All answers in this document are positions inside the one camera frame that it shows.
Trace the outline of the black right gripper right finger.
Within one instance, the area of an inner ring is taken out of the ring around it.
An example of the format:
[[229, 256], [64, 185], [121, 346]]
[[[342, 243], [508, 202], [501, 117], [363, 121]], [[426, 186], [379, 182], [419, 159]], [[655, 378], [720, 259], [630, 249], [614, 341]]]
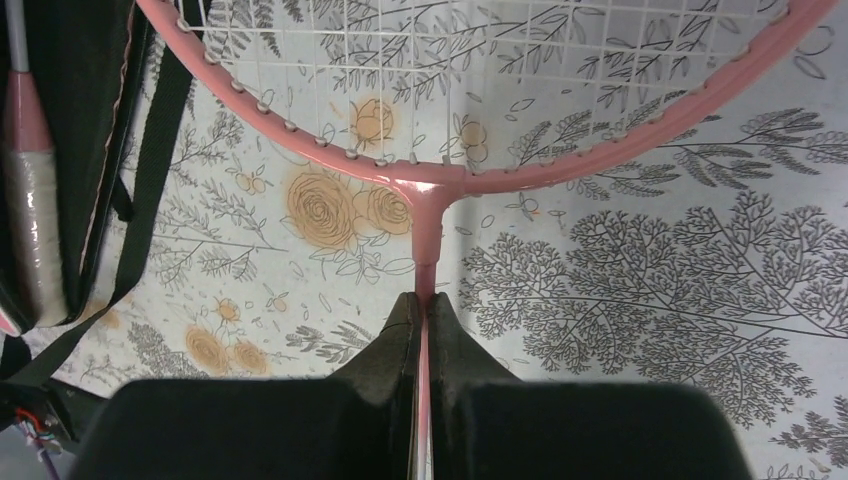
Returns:
[[427, 308], [437, 479], [747, 479], [729, 422], [702, 391], [640, 382], [522, 381]]

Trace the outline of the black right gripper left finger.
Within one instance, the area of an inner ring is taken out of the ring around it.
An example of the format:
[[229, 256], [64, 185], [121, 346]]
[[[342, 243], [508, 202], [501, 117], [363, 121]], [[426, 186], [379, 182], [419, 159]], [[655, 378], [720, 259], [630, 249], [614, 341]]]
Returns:
[[398, 296], [380, 334], [334, 373], [144, 379], [99, 410], [73, 479], [420, 479], [421, 319]]

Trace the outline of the pink racket white grip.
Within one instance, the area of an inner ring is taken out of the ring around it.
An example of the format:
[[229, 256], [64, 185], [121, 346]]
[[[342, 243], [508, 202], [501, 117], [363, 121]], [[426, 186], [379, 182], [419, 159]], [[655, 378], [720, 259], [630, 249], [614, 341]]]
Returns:
[[10, 72], [2, 167], [23, 300], [35, 328], [68, 316], [60, 250], [55, 149], [30, 69], [22, 1], [5, 3]]
[[811, 386], [778, 325], [823, 310], [829, 226], [777, 217], [748, 181], [773, 165], [842, 162], [844, 135], [806, 107], [758, 107], [726, 140], [722, 110], [821, 28], [838, 1], [144, 1], [195, 81], [272, 143], [317, 163], [284, 224], [360, 277], [386, 271], [365, 238], [409, 236], [421, 301], [436, 290], [443, 220], [466, 198], [564, 185], [653, 196], [678, 174], [732, 192], [721, 220], [603, 210], [561, 253], [501, 232], [462, 257], [479, 333], [520, 328], [548, 371], [703, 387], [742, 426]]

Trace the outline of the pink racket bag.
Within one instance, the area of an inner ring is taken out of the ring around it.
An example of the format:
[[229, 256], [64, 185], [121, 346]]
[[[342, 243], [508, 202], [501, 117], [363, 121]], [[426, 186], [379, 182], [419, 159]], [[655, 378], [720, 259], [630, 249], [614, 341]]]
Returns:
[[[23, 300], [2, 167], [10, 72], [1, 5], [1, 329], [35, 329]], [[64, 293], [71, 322], [93, 289], [149, 26], [133, 1], [22, 1], [30, 69], [55, 149]]]

